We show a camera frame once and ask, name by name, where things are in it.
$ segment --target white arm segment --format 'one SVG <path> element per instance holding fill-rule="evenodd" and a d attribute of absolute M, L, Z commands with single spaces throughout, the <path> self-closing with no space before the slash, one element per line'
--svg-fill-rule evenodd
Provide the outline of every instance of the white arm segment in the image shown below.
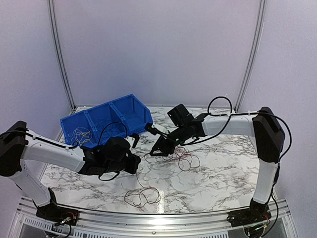
<path fill-rule="evenodd" d="M 22 171 L 18 171 L 8 178 L 14 181 L 15 184 L 31 197 L 39 207 L 48 205 L 51 200 L 48 188 L 41 184 L 41 182 L 29 171 L 24 160 L 20 161 Z"/>
<path fill-rule="evenodd" d="M 78 172 L 85 164 L 84 152 L 79 147 L 75 149 L 64 148 L 65 146 L 71 147 L 71 145 L 63 144 L 50 140 L 48 138 L 42 137 L 33 131 L 29 131 L 30 134 L 43 138 L 45 140 L 51 141 L 54 144 L 59 144 L 61 147 L 49 144 L 30 136 L 26 136 L 28 144 L 25 146 L 22 159 L 24 160 L 36 160 L 53 165 L 58 165 L 61 167 L 68 168 L 72 171 Z"/>
<path fill-rule="evenodd" d="M 226 124 L 228 117 L 229 116 L 206 117 L 206 119 L 202 123 L 205 135 L 216 135 L 217 133 L 219 133 L 219 131 Z M 255 115 L 231 117 L 230 122 L 221 134 L 249 136 L 252 145 L 257 151 L 252 122 L 252 118 L 254 117 Z M 267 163 L 263 160 L 260 160 L 257 187 L 253 195 L 253 200 L 255 202 L 265 204 L 269 200 L 277 167 L 278 164 L 276 163 Z"/>

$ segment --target blue bin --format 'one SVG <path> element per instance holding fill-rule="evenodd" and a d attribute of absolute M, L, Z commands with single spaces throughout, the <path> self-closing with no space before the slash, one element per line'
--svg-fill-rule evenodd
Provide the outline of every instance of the blue bin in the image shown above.
<path fill-rule="evenodd" d="M 79 139 L 82 145 L 90 148 L 97 146 L 102 130 L 114 121 L 124 124 L 128 135 L 145 131 L 145 125 L 153 123 L 150 110 L 132 94 L 60 121 L 67 144 L 74 144 Z M 120 123 L 111 124 L 104 130 L 100 144 L 105 144 L 111 136 L 125 137 L 125 128 Z"/>

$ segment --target vertical metal post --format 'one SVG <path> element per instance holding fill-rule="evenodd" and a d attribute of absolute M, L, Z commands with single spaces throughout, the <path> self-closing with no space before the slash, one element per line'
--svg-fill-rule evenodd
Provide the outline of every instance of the vertical metal post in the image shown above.
<path fill-rule="evenodd" d="M 67 73 L 66 73 L 66 68 L 61 52 L 61 47 L 59 43 L 59 38 L 58 38 L 58 32 L 57 32 L 57 23 L 56 23 L 56 15 L 55 15 L 55 5 L 53 0 L 48 0 L 48 7 L 49 7 L 49 16 L 50 16 L 50 23 L 51 23 L 51 29 L 52 29 L 52 35 L 53 35 L 53 43 L 54 43 L 54 48 L 56 51 L 56 56 L 57 56 L 57 62 L 60 70 L 60 74 L 62 77 L 62 81 L 64 84 L 64 88 L 66 91 L 67 99 L 70 108 L 73 110 L 76 108 L 75 102 L 73 95 L 70 90 L 68 78 L 67 78 Z"/>
<path fill-rule="evenodd" d="M 238 112 L 240 110 L 244 96 L 245 96 L 246 91 L 247 91 L 248 84 L 250 82 L 254 60 L 256 58 L 256 54 L 257 54 L 257 51 L 259 48 L 261 34 L 262 34 L 262 30 L 263 30 L 265 6 L 266 6 L 266 0 L 260 0 L 257 25 L 256 25 L 255 33 L 254 33 L 254 38 L 253 38 L 253 43 L 252 43 L 251 52 L 250 52 L 250 56 L 249 56 L 249 61 L 248 61 L 246 72 L 244 74 L 244 78 L 243 78 L 241 88 L 240 88 L 240 91 L 238 94 L 238 98 L 237 98 L 237 101 L 236 101 L 236 104 L 234 107 L 236 112 Z"/>

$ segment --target white marble surface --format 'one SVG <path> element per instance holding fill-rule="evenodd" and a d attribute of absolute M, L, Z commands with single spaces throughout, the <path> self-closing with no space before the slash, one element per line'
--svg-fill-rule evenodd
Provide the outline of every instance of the white marble surface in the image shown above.
<path fill-rule="evenodd" d="M 154 122 L 168 128 L 174 127 L 167 116 L 171 108 L 149 109 Z M 206 109 L 190 108 L 189 111 L 197 116 Z M 149 153 L 158 137 L 148 132 L 142 133 L 132 153 L 140 157 Z M 133 207 L 124 201 L 127 191 L 142 188 L 136 176 L 126 172 L 121 172 L 113 181 L 99 181 L 97 176 L 79 175 L 59 166 L 48 165 L 42 183 L 53 189 L 60 203 L 104 211 L 175 214 L 249 205 L 256 186 L 259 161 L 247 137 L 221 135 L 208 142 L 187 146 L 186 149 L 199 157 L 198 168 L 181 171 L 177 161 L 166 161 L 160 157 L 147 157 L 148 162 L 145 159 L 141 161 L 138 168 L 140 183 L 145 187 L 157 188 L 161 196 L 159 203 L 146 204 L 143 208 Z M 192 166 L 198 165 L 198 160 L 194 159 Z M 155 200 L 153 191 L 147 193 L 150 199 Z M 139 197 L 135 196 L 132 200 L 138 203 Z"/>

